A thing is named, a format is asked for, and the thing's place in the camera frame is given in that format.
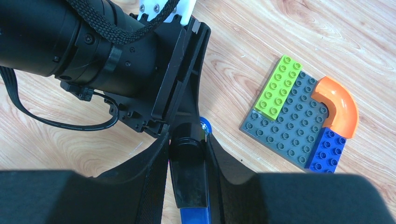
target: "black cylinder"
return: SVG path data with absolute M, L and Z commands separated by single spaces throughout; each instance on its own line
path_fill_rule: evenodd
M 143 25 L 106 0 L 90 0 L 117 27 Z M 156 36 L 112 44 L 65 0 L 0 1 L 0 65 L 132 97 L 155 75 Z

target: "orange curved slide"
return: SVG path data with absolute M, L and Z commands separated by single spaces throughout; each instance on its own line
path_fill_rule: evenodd
M 323 127 L 344 138 L 350 139 L 355 136 L 359 123 L 359 111 L 351 93 L 339 82 L 326 76 L 318 81 L 311 97 L 324 103 L 329 109 L 329 117 Z

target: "wood grain surface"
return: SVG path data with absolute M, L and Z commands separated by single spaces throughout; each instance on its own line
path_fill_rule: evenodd
M 138 12 L 136 0 L 114 2 Z M 395 1 L 198 0 L 193 15 L 212 29 L 200 113 L 226 151 L 255 171 L 301 172 L 239 130 L 276 61 L 287 54 L 314 78 L 332 76 L 353 94 L 360 124 L 336 172 L 368 178 L 396 216 Z M 22 103 L 34 114 L 73 124 L 110 116 L 102 99 L 80 102 L 52 77 L 17 77 Z M 153 142 L 122 123 L 89 133 L 41 124 L 11 104 L 3 83 L 0 88 L 1 169 L 73 169 L 97 176 Z M 163 223 L 181 223 L 169 178 Z

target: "blue circular object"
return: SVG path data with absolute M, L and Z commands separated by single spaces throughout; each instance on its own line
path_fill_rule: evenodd
M 201 127 L 205 131 L 206 135 L 212 133 L 212 126 L 210 125 L 209 121 L 204 117 L 200 117 L 200 120 L 201 120 Z

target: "thin black wire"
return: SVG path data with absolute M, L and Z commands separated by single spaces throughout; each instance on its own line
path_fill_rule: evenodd
M 160 13 L 146 26 L 134 32 L 127 32 L 110 23 L 106 17 L 96 11 L 89 0 L 66 0 L 71 7 L 103 38 L 114 44 L 129 44 L 140 40 L 153 32 L 173 12 L 180 0 L 168 0 Z
M 61 122 L 56 122 L 56 121 L 40 118 L 40 117 L 30 113 L 22 105 L 22 103 L 19 99 L 19 95 L 18 95 L 18 83 L 16 81 L 16 75 L 15 75 L 14 69 L 0 66 L 0 74 L 1 74 L 1 77 L 3 78 L 4 85 L 6 86 L 8 95 L 10 96 L 10 99 L 13 102 L 13 104 L 16 106 L 16 108 L 18 108 L 20 111 L 22 111 L 26 115 L 28 115 L 42 123 L 45 123 L 47 125 L 51 125 L 51 126 L 59 127 L 59 128 L 63 128 L 63 129 L 68 129 L 68 130 L 89 132 L 89 131 L 99 131 L 99 130 L 104 130 L 104 129 L 110 128 L 113 125 L 115 125 L 115 123 L 117 123 L 118 119 L 120 118 L 120 113 L 119 113 L 120 110 L 119 110 L 118 105 L 115 102 L 115 100 L 106 96 L 106 95 L 98 93 L 98 92 L 93 92 L 93 94 L 107 99 L 108 102 L 112 103 L 115 106 L 115 112 L 114 112 L 113 117 L 105 123 L 98 124 L 98 125 L 80 126 L 80 125 L 70 125 L 70 124 L 65 124 L 65 123 L 61 123 Z

